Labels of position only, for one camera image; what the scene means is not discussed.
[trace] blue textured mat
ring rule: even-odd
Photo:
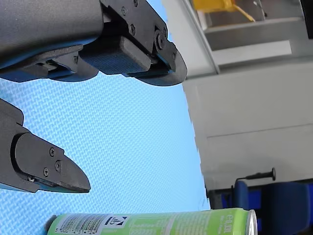
[[[158,0],[149,1],[162,16]],[[0,234],[43,235],[64,212],[179,212],[208,209],[182,85],[153,87],[123,76],[82,83],[0,79],[0,98],[24,126],[63,148],[87,174],[89,194],[0,190]]]

